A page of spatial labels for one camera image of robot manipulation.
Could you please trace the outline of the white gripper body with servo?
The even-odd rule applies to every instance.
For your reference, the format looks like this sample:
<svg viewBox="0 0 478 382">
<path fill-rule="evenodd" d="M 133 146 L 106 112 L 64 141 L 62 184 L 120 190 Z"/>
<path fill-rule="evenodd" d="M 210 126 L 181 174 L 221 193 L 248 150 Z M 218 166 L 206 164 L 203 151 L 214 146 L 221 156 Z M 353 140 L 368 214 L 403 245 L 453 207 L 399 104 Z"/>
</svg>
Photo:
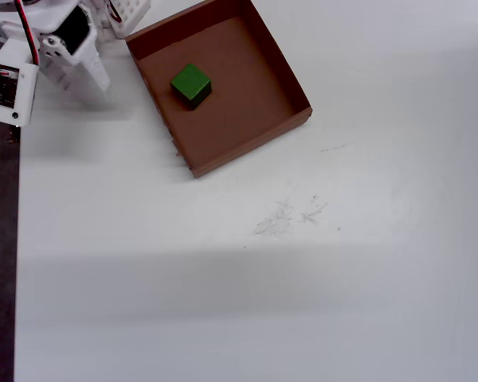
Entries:
<svg viewBox="0 0 478 382">
<path fill-rule="evenodd" d="M 40 35 L 59 36 L 67 45 L 72 66 L 80 65 L 78 49 L 88 37 L 97 39 L 95 7 L 91 1 L 23 1 L 23 10 L 37 50 Z M 25 37 L 19 12 L 13 1 L 0 1 L 0 38 Z"/>
</svg>

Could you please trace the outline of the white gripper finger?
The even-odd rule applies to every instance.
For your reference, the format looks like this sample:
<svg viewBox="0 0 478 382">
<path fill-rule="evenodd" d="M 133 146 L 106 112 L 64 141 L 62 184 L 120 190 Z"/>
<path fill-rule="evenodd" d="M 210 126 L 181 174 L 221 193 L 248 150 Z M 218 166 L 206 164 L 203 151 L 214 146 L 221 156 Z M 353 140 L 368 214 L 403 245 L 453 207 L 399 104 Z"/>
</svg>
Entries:
<svg viewBox="0 0 478 382">
<path fill-rule="evenodd" d="M 57 35 L 40 35 L 40 70 L 54 86 L 68 91 L 72 85 L 70 54 L 64 40 Z"/>
<path fill-rule="evenodd" d="M 80 54 L 80 65 L 101 91 L 107 91 L 110 86 L 110 79 L 96 49 L 95 40 L 90 37 L 86 38 L 79 47 L 78 53 Z"/>
</svg>

